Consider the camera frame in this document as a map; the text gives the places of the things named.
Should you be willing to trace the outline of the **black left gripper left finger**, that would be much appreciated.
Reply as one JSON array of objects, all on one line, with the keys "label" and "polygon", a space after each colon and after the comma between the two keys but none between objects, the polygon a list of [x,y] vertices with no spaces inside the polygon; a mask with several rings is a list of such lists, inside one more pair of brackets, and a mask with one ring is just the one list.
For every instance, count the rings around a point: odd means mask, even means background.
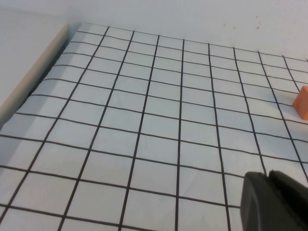
[{"label": "black left gripper left finger", "polygon": [[244,231],[271,231],[275,205],[274,191],[262,173],[247,172],[244,176],[240,214]]}]

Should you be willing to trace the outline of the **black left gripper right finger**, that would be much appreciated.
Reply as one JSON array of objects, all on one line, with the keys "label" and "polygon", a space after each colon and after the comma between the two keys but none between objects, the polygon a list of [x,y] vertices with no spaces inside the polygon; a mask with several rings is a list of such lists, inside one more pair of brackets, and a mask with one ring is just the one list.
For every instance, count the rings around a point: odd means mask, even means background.
[{"label": "black left gripper right finger", "polygon": [[307,231],[308,188],[281,171],[270,171],[268,178],[296,226]]}]

